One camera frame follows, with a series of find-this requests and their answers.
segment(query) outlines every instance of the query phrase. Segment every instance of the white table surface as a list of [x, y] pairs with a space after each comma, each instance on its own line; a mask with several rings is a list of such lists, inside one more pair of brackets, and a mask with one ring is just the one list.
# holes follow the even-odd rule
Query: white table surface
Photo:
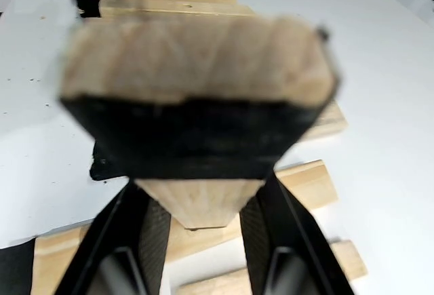
[[[369, 276], [358, 294], [432, 294], [434, 31], [394, 0], [239, 0], [332, 32], [349, 128], [292, 148], [278, 165], [322, 159], [340, 197], [315, 212], [351, 239]], [[71, 0], [12, 0], [0, 18], [0, 248], [93, 218], [125, 184], [88, 176], [92, 139], [57, 104]], [[166, 266], [162, 294], [242, 267], [242, 241]]]

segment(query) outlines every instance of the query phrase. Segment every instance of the stack of wooden blocks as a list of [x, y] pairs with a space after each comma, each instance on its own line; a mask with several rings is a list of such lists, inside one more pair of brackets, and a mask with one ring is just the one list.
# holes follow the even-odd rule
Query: stack of wooden blocks
[[[99, 0], [102, 18], [118, 16], [253, 16], [254, 12], [237, 0]], [[323, 112], [304, 140], [327, 136], [343, 130], [347, 123], [335, 102]], [[308, 209], [314, 210], [338, 200], [322, 161], [279, 170], [277, 177]], [[32, 294], [52, 294], [75, 254], [87, 227], [78, 227], [55, 235], [38, 237], [33, 263]], [[172, 219], [166, 262], [206, 250], [241, 237], [239, 217], [223, 229], [185, 230]], [[332, 243], [331, 248], [348, 280], [367, 273], [351, 241]], [[247, 269], [182, 286], [177, 294], [251, 294]]]

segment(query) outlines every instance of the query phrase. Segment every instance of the black metal jaw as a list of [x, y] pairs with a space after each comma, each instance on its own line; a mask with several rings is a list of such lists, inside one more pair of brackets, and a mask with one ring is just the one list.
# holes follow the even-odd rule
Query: black metal jaw
[[240, 219], [253, 295], [353, 294], [314, 217], [276, 175]]
[[170, 214], [129, 182], [97, 215], [56, 294], [158, 295]]

